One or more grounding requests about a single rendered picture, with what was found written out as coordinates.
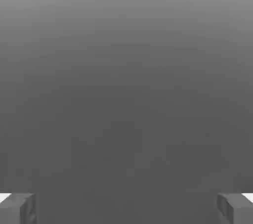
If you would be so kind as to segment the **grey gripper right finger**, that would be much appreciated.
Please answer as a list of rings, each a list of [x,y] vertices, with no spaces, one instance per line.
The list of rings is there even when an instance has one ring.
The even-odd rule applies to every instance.
[[[253,224],[253,193],[219,193],[216,207],[220,224]]]

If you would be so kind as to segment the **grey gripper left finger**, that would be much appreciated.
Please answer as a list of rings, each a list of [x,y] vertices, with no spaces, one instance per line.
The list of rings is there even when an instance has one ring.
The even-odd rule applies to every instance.
[[[34,193],[0,193],[0,224],[37,224]]]

